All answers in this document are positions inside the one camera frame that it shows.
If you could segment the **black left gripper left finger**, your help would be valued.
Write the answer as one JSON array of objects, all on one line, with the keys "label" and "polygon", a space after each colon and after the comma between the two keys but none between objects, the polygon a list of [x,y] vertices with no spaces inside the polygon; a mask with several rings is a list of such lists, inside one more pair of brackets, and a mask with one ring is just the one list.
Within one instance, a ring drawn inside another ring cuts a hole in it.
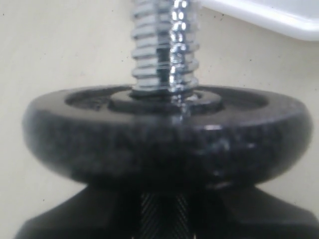
[{"label": "black left gripper left finger", "polygon": [[139,224],[136,192],[88,186],[57,207],[26,221],[17,239],[131,239]]}]

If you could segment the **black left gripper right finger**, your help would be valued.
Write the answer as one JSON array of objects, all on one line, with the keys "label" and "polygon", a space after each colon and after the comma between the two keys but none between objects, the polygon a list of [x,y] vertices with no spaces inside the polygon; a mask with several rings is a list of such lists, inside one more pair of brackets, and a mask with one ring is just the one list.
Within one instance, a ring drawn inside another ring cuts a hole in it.
[{"label": "black left gripper right finger", "polygon": [[255,186],[204,189],[186,184],[190,193],[192,239],[317,239],[319,221],[309,210]]}]

